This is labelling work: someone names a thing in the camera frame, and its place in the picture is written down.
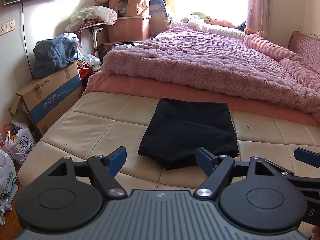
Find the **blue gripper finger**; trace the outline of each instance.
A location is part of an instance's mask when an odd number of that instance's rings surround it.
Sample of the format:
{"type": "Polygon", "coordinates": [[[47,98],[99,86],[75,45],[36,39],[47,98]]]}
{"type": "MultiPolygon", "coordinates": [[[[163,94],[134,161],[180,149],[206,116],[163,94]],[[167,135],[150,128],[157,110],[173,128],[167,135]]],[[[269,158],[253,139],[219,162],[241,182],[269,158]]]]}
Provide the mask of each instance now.
{"type": "Polygon", "coordinates": [[[196,150],[196,162],[208,177],[219,164],[218,157],[203,147],[199,147],[196,150]]]}
{"type": "Polygon", "coordinates": [[[320,167],[320,154],[315,153],[303,148],[297,148],[294,150],[294,158],[303,163],[309,164],[316,168],[320,167]]]}
{"type": "Polygon", "coordinates": [[[121,146],[114,150],[108,156],[105,157],[107,160],[107,171],[114,177],[121,170],[122,166],[127,160],[127,150],[125,147],[121,146]]]}

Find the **white wall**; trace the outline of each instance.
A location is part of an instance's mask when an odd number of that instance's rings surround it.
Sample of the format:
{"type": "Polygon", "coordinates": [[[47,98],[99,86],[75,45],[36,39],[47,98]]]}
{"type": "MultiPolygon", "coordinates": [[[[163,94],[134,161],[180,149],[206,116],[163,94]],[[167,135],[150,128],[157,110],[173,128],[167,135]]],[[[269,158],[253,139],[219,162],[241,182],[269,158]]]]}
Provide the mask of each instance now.
{"type": "Polygon", "coordinates": [[[316,33],[320,36],[320,0],[305,0],[303,33],[316,33]]]}
{"type": "Polygon", "coordinates": [[[268,38],[287,47],[294,31],[303,32],[304,0],[271,0],[268,38]]]}
{"type": "Polygon", "coordinates": [[[15,20],[16,29],[0,36],[0,131],[11,121],[8,108],[15,92],[32,80],[21,32],[20,5],[0,5],[0,23],[15,20]]]}
{"type": "MultiPolygon", "coordinates": [[[[85,5],[96,5],[96,2],[34,0],[23,3],[25,38],[31,67],[35,61],[33,48],[36,42],[64,33],[69,16],[85,5]]],[[[8,108],[15,93],[32,80],[23,41],[22,4],[4,6],[3,0],[0,0],[0,23],[10,20],[15,20],[16,29],[0,36],[0,128],[12,119],[8,108]]],[[[98,41],[105,40],[103,35],[105,33],[98,33],[98,41]]],[[[93,53],[92,38],[88,31],[82,35],[82,45],[84,52],[93,53]]],[[[17,119],[23,120],[22,111],[17,119]]]]}

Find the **pink storage box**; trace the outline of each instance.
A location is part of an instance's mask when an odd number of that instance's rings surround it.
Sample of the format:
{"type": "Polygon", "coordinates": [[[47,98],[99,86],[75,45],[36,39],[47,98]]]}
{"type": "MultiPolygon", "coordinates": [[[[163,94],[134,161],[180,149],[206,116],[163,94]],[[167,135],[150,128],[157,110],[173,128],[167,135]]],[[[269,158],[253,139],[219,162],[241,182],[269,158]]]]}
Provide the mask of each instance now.
{"type": "Polygon", "coordinates": [[[108,25],[109,41],[145,41],[148,39],[150,15],[119,17],[108,25]]]}

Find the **pink bed sheet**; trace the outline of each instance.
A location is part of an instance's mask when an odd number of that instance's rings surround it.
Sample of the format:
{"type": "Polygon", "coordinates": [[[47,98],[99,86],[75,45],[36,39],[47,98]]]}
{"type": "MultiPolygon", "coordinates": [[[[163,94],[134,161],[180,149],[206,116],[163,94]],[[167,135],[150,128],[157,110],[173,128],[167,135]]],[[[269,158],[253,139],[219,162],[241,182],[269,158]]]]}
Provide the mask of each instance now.
{"type": "Polygon", "coordinates": [[[147,98],[173,98],[189,102],[221,102],[227,103],[229,110],[232,111],[260,114],[320,127],[320,124],[310,114],[295,109],[284,108],[255,99],[227,96],[185,85],[161,82],[152,78],[111,74],[103,70],[89,77],[88,86],[83,95],[97,91],[147,98]]]}

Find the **power cord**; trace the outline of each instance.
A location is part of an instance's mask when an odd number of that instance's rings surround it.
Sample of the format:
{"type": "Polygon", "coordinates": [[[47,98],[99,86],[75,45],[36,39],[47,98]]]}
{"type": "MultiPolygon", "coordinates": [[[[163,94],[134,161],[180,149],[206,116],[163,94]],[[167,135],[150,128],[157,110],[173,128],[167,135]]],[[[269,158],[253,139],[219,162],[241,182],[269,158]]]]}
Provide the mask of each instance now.
{"type": "Polygon", "coordinates": [[[27,55],[27,60],[28,60],[28,64],[29,64],[29,68],[30,68],[30,72],[31,72],[31,75],[32,75],[32,79],[35,79],[35,78],[33,77],[33,74],[32,74],[31,65],[30,65],[29,56],[28,56],[28,51],[27,51],[26,36],[25,36],[25,32],[24,32],[23,3],[22,3],[22,10],[21,10],[21,11],[22,11],[22,29],[23,29],[24,46],[25,46],[25,49],[26,49],[26,55],[27,55]]]}

